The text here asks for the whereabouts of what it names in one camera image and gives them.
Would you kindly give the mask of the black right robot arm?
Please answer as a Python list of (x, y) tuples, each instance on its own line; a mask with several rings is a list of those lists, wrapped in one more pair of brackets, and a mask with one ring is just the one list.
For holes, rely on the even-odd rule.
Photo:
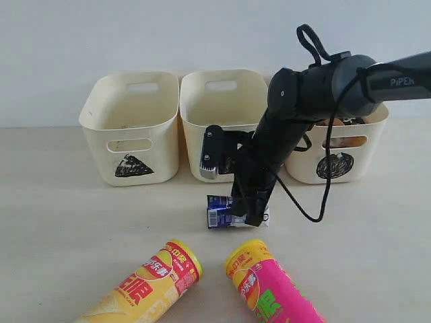
[(353, 55), (302, 72), (280, 69), (271, 79), (267, 109), (238, 150), (232, 212), (260, 226), (282, 164), (313, 124), (364, 117), (385, 101), (430, 98), (430, 53), (376, 63)]

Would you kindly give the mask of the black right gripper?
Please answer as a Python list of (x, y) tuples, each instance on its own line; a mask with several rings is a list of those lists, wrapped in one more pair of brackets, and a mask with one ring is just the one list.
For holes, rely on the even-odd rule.
[(275, 175), (311, 127), (308, 120), (282, 120), (268, 110), (244, 145), (236, 161), (232, 186), (233, 215), (246, 215), (245, 223), (260, 226), (275, 186)]

